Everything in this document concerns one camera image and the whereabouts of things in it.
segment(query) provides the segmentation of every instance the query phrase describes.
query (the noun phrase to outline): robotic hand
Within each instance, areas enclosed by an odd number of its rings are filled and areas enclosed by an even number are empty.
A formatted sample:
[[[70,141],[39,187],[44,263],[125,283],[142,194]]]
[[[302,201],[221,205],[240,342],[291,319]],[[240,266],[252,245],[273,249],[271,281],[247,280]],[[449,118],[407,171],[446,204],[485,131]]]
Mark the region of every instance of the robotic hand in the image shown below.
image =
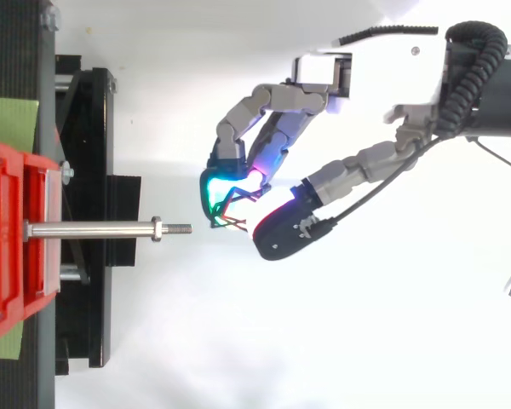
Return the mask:
[[[334,160],[291,189],[270,182],[290,147],[322,112],[342,101],[382,108],[385,123],[403,119],[395,141]],[[245,156],[243,135],[273,111]],[[511,136],[511,45],[503,32],[469,21],[450,28],[376,27],[339,38],[333,48],[295,59],[283,84],[262,84],[217,126],[200,179],[211,227],[248,231],[261,256],[290,256],[410,170],[431,147],[458,135]],[[331,219],[313,211],[364,182],[382,181]]]

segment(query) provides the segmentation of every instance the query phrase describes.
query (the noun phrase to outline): green light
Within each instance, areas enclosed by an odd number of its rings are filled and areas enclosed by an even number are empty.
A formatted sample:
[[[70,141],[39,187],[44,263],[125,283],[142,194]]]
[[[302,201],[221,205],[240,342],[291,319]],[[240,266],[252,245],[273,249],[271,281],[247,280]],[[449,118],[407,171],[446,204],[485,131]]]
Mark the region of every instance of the green light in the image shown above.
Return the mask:
[[[223,201],[233,187],[238,187],[246,192],[255,192],[261,189],[262,182],[263,175],[257,170],[252,170],[246,179],[241,179],[239,181],[229,181],[219,178],[210,179],[208,182],[209,207],[211,210],[214,209],[215,204]],[[250,207],[252,205],[253,202],[250,200],[239,200],[231,203],[227,208],[227,216],[245,220],[246,216],[250,213]],[[215,222],[221,225],[227,224],[227,222],[220,217],[216,217]]]

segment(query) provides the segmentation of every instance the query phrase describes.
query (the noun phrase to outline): white wall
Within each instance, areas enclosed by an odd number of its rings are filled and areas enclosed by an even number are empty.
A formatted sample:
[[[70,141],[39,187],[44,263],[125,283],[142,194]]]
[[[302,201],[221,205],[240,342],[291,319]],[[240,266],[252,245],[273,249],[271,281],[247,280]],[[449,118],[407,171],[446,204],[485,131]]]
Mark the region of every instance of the white wall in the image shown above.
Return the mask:
[[[140,219],[195,228],[140,240],[136,268],[115,270],[112,359],[72,362],[58,408],[511,408],[511,170],[495,159],[447,142],[282,262],[210,231],[199,205],[217,122],[305,49],[386,19],[489,20],[511,40],[511,2],[402,16],[413,3],[56,0],[57,52],[118,78],[116,173],[144,176]],[[392,138],[348,112],[319,118],[279,176]],[[488,144],[511,158],[511,141]]]

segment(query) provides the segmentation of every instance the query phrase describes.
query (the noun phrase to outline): steel bolt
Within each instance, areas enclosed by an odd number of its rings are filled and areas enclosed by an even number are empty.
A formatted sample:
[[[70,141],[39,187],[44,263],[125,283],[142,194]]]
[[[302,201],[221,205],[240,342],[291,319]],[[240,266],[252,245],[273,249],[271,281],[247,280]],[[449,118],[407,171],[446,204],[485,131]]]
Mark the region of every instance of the steel bolt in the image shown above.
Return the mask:
[[[108,80],[108,89],[111,94],[116,94],[118,92],[118,81],[116,78],[110,78]]]
[[[60,30],[62,18],[60,17],[60,10],[58,7],[49,5],[45,8],[40,16],[40,23],[44,30],[48,32],[57,32]]]
[[[65,160],[60,165],[60,172],[62,174],[62,184],[63,185],[67,185],[68,183],[70,183],[70,179],[73,178],[75,175],[74,169],[72,169],[70,167],[70,164],[68,163],[67,160]]]

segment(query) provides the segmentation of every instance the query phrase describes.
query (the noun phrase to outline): coiled black cable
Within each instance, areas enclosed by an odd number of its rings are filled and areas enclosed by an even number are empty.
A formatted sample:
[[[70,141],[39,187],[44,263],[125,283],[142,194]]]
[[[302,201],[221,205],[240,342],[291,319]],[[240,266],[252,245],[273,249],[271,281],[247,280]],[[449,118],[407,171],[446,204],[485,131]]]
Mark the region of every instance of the coiled black cable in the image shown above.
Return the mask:
[[[445,37],[453,43],[469,43],[480,54],[469,71],[445,100],[439,112],[434,134],[441,139],[457,136],[471,113],[471,108],[508,50],[508,40],[499,28],[481,21],[466,21],[447,30]]]
[[[438,27],[427,26],[379,26],[371,27],[362,32],[355,32],[348,36],[338,38],[336,41],[340,45],[355,43],[369,37],[380,36],[382,34],[427,34],[436,35],[439,31]]]

